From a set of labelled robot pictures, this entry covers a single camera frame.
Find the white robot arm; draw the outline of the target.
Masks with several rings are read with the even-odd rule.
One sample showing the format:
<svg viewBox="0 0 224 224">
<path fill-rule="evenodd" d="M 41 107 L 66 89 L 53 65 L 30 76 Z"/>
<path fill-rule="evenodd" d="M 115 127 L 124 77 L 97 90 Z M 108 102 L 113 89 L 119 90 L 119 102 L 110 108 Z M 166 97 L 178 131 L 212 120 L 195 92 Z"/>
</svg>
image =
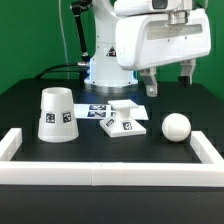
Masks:
<svg viewBox="0 0 224 224">
<path fill-rule="evenodd" d="M 210 25 L 193 0 L 92 0 L 96 50 L 90 60 L 89 88 L 119 93 L 138 84 L 139 72 L 150 97 L 158 94 L 159 66 L 179 62 L 178 81 L 192 84 L 196 59 L 211 50 Z"/>
</svg>

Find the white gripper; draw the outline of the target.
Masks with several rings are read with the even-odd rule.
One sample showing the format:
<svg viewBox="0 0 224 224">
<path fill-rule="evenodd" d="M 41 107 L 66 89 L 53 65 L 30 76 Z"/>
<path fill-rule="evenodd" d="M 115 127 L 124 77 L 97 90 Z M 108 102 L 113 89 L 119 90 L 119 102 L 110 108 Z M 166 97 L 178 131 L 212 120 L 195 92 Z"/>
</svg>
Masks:
<svg viewBox="0 0 224 224">
<path fill-rule="evenodd" d="M 148 97 L 158 95 L 156 69 L 151 67 L 182 61 L 178 82 L 188 88 L 196 67 L 194 58 L 207 56 L 211 50 L 210 25 L 203 9 L 192 10 L 185 24 L 170 24 L 167 14 L 120 19 L 115 40 L 118 64 L 125 70 L 141 70 Z"/>
</svg>

